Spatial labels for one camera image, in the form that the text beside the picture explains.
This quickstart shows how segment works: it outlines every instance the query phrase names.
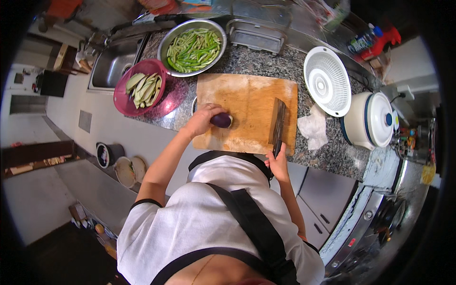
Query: pot lid knob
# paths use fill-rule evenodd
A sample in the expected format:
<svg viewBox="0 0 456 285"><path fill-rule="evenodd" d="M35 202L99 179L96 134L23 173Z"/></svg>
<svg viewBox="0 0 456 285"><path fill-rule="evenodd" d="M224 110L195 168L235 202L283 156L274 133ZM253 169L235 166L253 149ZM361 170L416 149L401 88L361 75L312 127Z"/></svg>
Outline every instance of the pot lid knob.
<svg viewBox="0 0 456 285"><path fill-rule="evenodd" d="M390 113L386 114L385 119L387 126L391 126L393 124L393 116Z"/></svg>

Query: black apron strap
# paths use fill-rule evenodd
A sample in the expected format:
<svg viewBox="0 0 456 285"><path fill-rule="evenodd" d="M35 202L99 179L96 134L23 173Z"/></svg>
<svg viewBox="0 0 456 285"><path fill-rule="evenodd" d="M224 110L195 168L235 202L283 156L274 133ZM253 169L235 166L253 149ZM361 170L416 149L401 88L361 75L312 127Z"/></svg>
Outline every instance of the black apron strap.
<svg viewBox="0 0 456 285"><path fill-rule="evenodd" d="M250 238L261 259L271 268L277 285L297 285L296 267L286 260L285 246L279 233L245 189L227 191L207 183L220 196L228 210Z"/></svg>

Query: woman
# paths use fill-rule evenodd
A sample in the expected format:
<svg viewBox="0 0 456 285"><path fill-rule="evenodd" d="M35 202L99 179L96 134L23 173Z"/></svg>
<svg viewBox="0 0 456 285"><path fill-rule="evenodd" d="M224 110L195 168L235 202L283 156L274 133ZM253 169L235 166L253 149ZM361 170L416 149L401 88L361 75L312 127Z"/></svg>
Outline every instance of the woman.
<svg viewBox="0 0 456 285"><path fill-rule="evenodd" d="M118 270L131 284L320 284L324 266L306 240L288 176L285 144L274 158L210 151L165 205L185 148L225 110L203 105L149 167L117 240ZM269 171L280 196L269 188Z"/></svg>

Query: kitchen knife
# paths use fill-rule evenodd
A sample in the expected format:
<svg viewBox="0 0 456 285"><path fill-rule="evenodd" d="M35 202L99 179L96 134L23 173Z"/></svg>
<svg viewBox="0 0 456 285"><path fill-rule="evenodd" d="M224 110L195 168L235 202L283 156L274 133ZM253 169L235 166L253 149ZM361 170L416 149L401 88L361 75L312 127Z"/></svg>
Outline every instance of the kitchen knife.
<svg viewBox="0 0 456 285"><path fill-rule="evenodd" d="M277 157L282 146L282 133L285 123L285 113L285 103L276 97L274 100L274 109L272 111L271 128L269 130L268 139L268 144L272 144L274 146L272 149L274 158ZM269 171L269 180L271 180L273 176L274 175L272 172Z"/></svg>

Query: kitchen counter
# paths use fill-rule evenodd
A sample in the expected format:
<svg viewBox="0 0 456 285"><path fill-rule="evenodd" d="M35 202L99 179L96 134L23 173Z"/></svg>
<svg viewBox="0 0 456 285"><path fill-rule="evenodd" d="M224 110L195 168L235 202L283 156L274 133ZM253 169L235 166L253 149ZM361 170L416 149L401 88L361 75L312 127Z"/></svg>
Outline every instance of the kitchen counter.
<svg viewBox="0 0 456 285"><path fill-rule="evenodd" d="M158 45L166 33L167 31L152 33L142 60L156 57ZM273 56L269 52L228 45L220 61L206 72L249 74L294 80L298 83L298 118L300 118L310 115L310 108L314 104L302 76L305 57L306 54L290 47L284 48L283 55ZM358 81L350 78L350 82L352 94L363 91L364 86ZM167 95L163 96L157 107L142 116L131 118L177 131L191 116L196 86L197 76L167 77L165 91ZM319 150L309 151L307 139L297 130L295 154L289 156L288 161L362 181L370 151L351 146L345 141L339 118L326 116L326 135L328 137L326 145Z"/></svg>

